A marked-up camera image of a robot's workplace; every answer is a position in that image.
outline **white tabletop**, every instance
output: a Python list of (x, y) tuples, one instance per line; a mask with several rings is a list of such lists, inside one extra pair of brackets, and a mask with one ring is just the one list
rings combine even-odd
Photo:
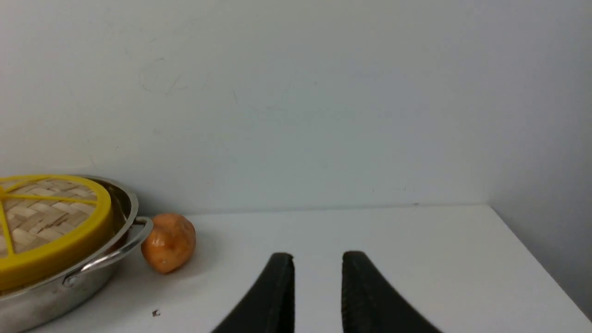
[(182, 270), (158, 275), (138, 251), (90, 301), (34, 332), (210, 332), (273, 252), (294, 256), (296, 331), (342, 332), (341, 256), (353, 249), (444, 333), (592, 332), (487, 206), (188, 218), (198, 249)]

